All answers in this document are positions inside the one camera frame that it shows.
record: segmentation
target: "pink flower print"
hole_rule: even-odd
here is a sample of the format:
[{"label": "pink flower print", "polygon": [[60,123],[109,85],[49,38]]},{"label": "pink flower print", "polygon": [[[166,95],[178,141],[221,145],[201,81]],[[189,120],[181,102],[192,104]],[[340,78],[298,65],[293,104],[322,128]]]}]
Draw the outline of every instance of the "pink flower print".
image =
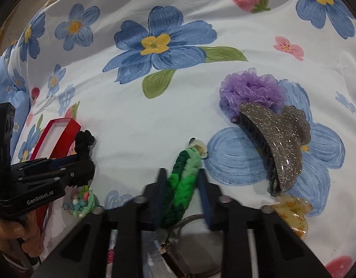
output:
[{"label": "pink flower print", "polygon": [[30,112],[28,115],[27,115],[27,118],[26,118],[26,126],[29,126],[30,123],[31,123],[31,120],[34,118],[34,114],[33,112]]},{"label": "pink flower print", "polygon": [[275,40],[277,42],[277,45],[274,45],[273,47],[281,52],[289,53],[297,60],[303,61],[303,56],[304,56],[304,51],[299,45],[292,45],[288,39],[284,37],[275,37]]}]

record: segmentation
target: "screw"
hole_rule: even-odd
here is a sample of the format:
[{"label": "screw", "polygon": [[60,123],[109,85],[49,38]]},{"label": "screw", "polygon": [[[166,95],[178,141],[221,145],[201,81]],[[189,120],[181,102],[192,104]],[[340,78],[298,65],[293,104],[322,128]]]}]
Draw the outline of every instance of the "screw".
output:
[{"label": "screw", "polygon": [[271,206],[262,206],[260,210],[266,214],[271,214],[274,212],[274,209]]},{"label": "screw", "polygon": [[139,195],[134,199],[134,202],[137,204],[144,204],[147,202],[147,198],[143,195]]},{"label": "screw", "polygon": [[231,201],[233,201],[233,199],[227,195],[221,195],[219,197],[219,202],[221,203],[230,203]]},{"label": "screw", "polygon": [[93,214],[102,214],[103,213],[103,208],[101,206],[96,206],[94,209],[91,211]]}]

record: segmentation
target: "finger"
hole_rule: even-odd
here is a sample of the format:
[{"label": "finger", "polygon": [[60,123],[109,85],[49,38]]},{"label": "finger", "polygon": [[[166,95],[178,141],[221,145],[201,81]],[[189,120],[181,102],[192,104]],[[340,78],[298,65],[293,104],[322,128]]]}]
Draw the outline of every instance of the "finger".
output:
[{"label": "finger", "polygon": [[30,253],[31,251],[38,249],[40,246],[40,230],[38,227],[36,227],[36,229],[34,236],[27,239],[27,241],[22,244],[22,251],[25,253]]},{"label": "finger", "polygon": [[8,240],[8,239],[16,239],[25,236],[24,227],[13,221],[5,221],[0,218],[0,239]]},{"label": "finger", "polygon": [[44,246],[43,243],[40,242],[39,247],[36,250],[29,252],[28,255],[30,257],[38,257],[40,254],[42,254],[43,251],[44,251]]},{"label": "finger", "polygon": [[25,236],[22,238],[23,240],[27,240],[33,237],[36,233],[36,228],[38,227],[36,223],[36,211],[31,211],[27,216],[27,220],[24,224],[25,228]]}]

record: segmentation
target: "human hand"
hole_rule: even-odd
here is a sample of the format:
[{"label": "human hand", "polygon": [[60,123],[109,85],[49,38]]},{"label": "human hand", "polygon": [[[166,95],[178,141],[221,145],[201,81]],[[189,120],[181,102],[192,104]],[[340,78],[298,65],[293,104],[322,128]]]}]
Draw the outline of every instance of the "human hand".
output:
[{"label": "human hand", "polygon": [[24,225],[14,221],[5,221],[0,218],[0,250],[9,258],[19,260],[13,250],[9,240],[22,238],[22,251],[30,257],[37,257],[43,252],[43,242],[40,237],[40,230],[36,224],[36,212],[31,211],[27,215]]}]

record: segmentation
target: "blue flower print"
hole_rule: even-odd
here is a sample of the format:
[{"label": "blue flower print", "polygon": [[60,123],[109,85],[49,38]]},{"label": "blue flower print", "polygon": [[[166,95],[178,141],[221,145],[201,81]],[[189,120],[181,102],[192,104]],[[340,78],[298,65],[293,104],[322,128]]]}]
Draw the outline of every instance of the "blue flower print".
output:
[{"label": "blue flower print", "polygon": [[130,201],[133,197],[130,194],[119,195],[116,190],[112,190],[104,199],[104,208],[113,209],[124,206],[126,202]]},{"label": "blue flower print", "polygon": [[58,40],[64,40],[63,48],[70,51],[75,44],[88,47],[93,43],[92,25],[99,18],[100,10],[97,6],[84,10],[82,4],[72,6],[67,22],[60,23],[54,31]]},{"label": "blue flower print", "polygon": [[[313,206],[308,216],[320,215],[329,194],[328,169],[341,168],[345,158],[344,144],[327,126],[313,122],[309,98],[295,82],[281,80],[287,89],[285,105],[294,105],[306,114],[311,127],[311,141],[301,147],[303,170],[288,192],[307,199]],[[251,185],[266,179],[267,173],[257,146],[241,127],[229,127],[217,132],[208,143],[205,167],[215,180],[225,185]]]},{"label": "blue flower print", "polygon": [[335,99],[338,102],[340,102],[343,106],[348,108],[356,116],[356,107],[355,107],[355,105],[352,104],[351,102],[348,102],[348,100],[345,98],[345,96],[343,94],[340,94],[339,92],[336,92],[336,94],[337,94],[337,96],[335,97]]},{"label": "blue flower print", "polygon": [[21,145],[20,151],[18,152],[18,158],[20,162],[26,162],[30,160],[31,151],[34,145],[38,142],[40,137],[40,129],[35,130],[35,124],[28,132],[27,140]]},{"label": "blue flower print", "polygon": [[14,131],[15,133],[17,133],[19,130],[20,130],[20,126],[18,125],[17,122],[15,122],[15,123],[13,124],[13,131]]},{"label": "blue flower print", "polygon": [[25,79],[23,79],[23,77],[20,76],[20,74],[18,73],[18,71],[16,69],[13,70],[12,80],[13,80],[14,85],[17,87],[17,89],[19,89],[20,91],[26,92]]},{"label": "blue flower print", "polygon": [[301,19],[310,21],[318,29],[324,27],[327,14],[342,38],[355,35],[355,28],[350,20],[354,16],[341,0],[299,0],[296,12]]},{"label": "blue flower print", "polygon": [[15,95],[17,89],[14,90],[14,88],[15,88],[15,87],[14,87],[13,84],[10,84],[10,85],[7,86],[6,92],[7,92],[7,94],[8,94],[8,97],[13,97],[13,96]]},{"label": "blue flower print", "polygon": [[13,48],[17,45],[18,41],[14,41],[11,43],[11,45],[7,48],[7,50],[4,53],[4,59],[8,60],[11,57],[11,53]]},{"label": "blue flower print", "polygon": [[75,88],[74,85],[68,85],[66,90],[58,95],[58,101],[60,104],[60,108],[58,110],[58,114],[62,116],[64,112],[66,112],[67,108],[70,106],[70,102],[72,97],[74,97]]},{"label": "blue flower print", "polygon": [[60,65],[55,65],[54,66],[54,72],[53,75],[48,80],[48,94],[47,98],[52,97],[54,94],[58,92],[60,89],[60,86],[58,83],[62,80],[64,77],[64,74],[66,73],[66,68],[61,68]]},{"label": "blue flower print", "polygon": [[34,59],[36,59],[40,53],[37,39],[40,38],[45,31],[45,13],[38,13],[32,18],[18,42],[22,61],[27,62],[27,52]]},{"label": "blue flower print", "polygon": [[198,44],[210,44],[217,34],[205,21],[183,24],[183,14],[174,6],[154,7],[148,17],[149,31],[134,21],[124,21],[115,34],[116,47],[125,50],[111,59],[103,72],[119,68],[116,82],[128,83],[157,70],[181,69],[205,62]]}]

